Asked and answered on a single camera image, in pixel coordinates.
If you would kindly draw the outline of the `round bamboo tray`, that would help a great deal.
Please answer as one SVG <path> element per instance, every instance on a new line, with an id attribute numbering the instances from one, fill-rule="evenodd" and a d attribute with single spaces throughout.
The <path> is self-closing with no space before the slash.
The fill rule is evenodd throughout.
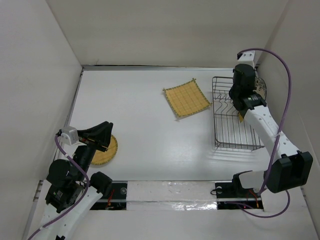
<path id="1" fill-rule="evenodd" d="M 118 151 L 118 141 L 114 135 L 111 135 L 110 144 L 105 152 L 96 151 L 91 164 L 94 166 L 105 165 L 109 163 L 117 154 Z"/>

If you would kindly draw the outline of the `blue white floral plate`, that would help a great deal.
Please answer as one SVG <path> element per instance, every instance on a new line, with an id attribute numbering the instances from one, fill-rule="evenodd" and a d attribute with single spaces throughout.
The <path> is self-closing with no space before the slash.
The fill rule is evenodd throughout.
<path id="1" fill-rule="evenodd" d="M 254 92 L 259 94 L 264 100 L 267 98 L 267 85 L 261 77 L 255 78 Z"/>

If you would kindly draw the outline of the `fan-shaped bamboo tray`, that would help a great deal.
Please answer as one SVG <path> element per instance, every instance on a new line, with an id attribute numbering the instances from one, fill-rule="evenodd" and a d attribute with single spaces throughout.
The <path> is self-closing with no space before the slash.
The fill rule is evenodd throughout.
<path id="1" fill-rule="evenodd" d="M 243 116 L 241 115 L 240 112 L 238 112 L 238 119 L 239 119 L 240 123 L 242 123 L 244 121 L 244 118 L 243 118 Z"/>

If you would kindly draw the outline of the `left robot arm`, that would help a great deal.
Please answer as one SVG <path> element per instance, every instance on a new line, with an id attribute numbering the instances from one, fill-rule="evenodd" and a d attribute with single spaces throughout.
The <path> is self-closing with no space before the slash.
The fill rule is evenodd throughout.
<path id="1" fill-rule="evenodd" d="M 113 126 L 108 121 L 84 130 L 65 126 L 55 134 L 54 142 L 64 158 L 49 166 L 46 181 L 50 188 L 45 196 L 43 217 L 30 240 L 71 239 L 92 206 L 111 194 L 110 177 L 100 171 L 92 176 L 87 172 L 95 153 L 108 150 Z"/>

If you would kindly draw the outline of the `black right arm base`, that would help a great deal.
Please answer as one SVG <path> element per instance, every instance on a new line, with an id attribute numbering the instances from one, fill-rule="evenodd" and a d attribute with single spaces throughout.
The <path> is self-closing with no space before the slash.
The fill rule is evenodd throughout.
<path id="1" fill-rule="evenodd" d="M 216 182 L 214 189 L 210 193 L 216 195 L 218 199 L 248 198 L 250 192 L 248 189 L 243 188 L 240 181 L 240 175 L 248 172 L 243 171 L 234 174 L 231 182 Z"/>

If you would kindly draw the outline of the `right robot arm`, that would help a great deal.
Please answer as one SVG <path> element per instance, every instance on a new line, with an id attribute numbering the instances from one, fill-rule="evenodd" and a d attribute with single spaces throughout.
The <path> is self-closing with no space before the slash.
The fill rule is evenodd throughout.
<path id="1" fill-rule="evenodd" d="M 242 197 L 249 189 L 272 193 L 303 186 L 307 183 L 313 163 L 308 152 L 300 151 L 279 129 L 265 99 L 256 90 L 256 72 L 248 64 L 233 69 L 233 84 L 229 91 L 234 108 L 249 124 L 266 148 L 271 163 L 266 170 L 248 170 L 233 176 L 231 191 Z"/>

